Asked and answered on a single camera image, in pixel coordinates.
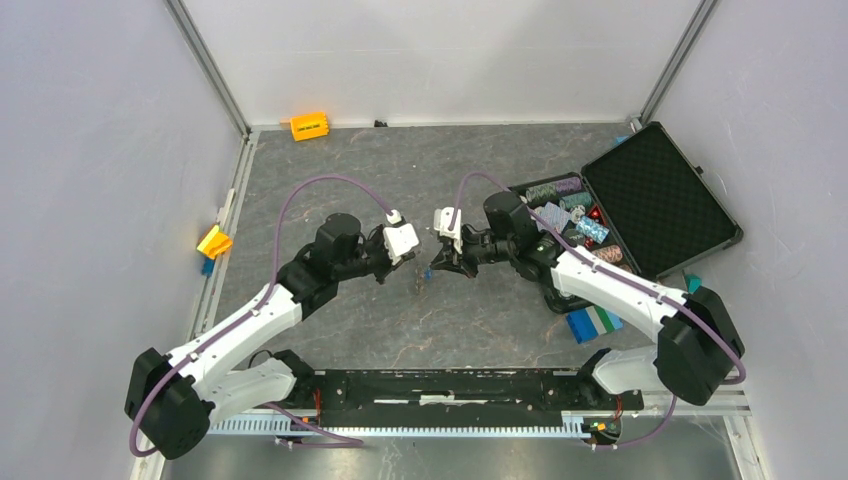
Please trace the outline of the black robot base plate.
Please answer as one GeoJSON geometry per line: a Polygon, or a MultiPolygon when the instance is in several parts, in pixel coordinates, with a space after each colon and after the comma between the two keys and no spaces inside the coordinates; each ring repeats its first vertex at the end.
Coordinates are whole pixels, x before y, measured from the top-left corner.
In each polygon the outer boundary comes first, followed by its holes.
{"type": "Polygon", "coordinates": [[[613,395],[573,369],[317,371],[283,402],[325,427],[554,427],[564,412],[640,411],[639,393],[613,395]]]}

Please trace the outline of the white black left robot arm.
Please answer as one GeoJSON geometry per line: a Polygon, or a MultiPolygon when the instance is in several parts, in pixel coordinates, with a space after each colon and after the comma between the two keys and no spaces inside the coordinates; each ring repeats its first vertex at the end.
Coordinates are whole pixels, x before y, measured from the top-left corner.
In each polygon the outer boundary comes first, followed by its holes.
{"type": "Polygon", "coordinates": [[[211,330],[167,353],[149,348],[134,361],[124,411],[132,420],[134,455],[177,459],[210,427],[265,403],[306,405],[313,379],[272,356],[246,370],[238,364],[274,336],[326,305],[341,282],[387,276],[415,255],[419,239],[399,212],[370,235],[344,213],[330,215],[313,242],[272,271],[271,280],[211,330]]]}

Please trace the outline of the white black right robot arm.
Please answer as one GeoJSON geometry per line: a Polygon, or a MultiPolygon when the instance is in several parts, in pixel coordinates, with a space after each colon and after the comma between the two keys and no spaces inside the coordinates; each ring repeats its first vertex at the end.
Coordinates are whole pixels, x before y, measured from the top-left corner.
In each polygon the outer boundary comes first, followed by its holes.
{"type": "Polygon", "coordinates": [[[491,195],[484,212],[489,226],[477,230],[461,223],[458,207],[435,211],[442,247],[432,269],[473,278],[482,264],[508,262],[548,294],[583,299],[650,340],[598,352],[577,382],[585,405],[602,408],[626,391],[662,389],[703,406],[719,386],[745,380],[744,345],[716,292],[665,287],[604,261],[566,240],[512,191],[491,195]]]}

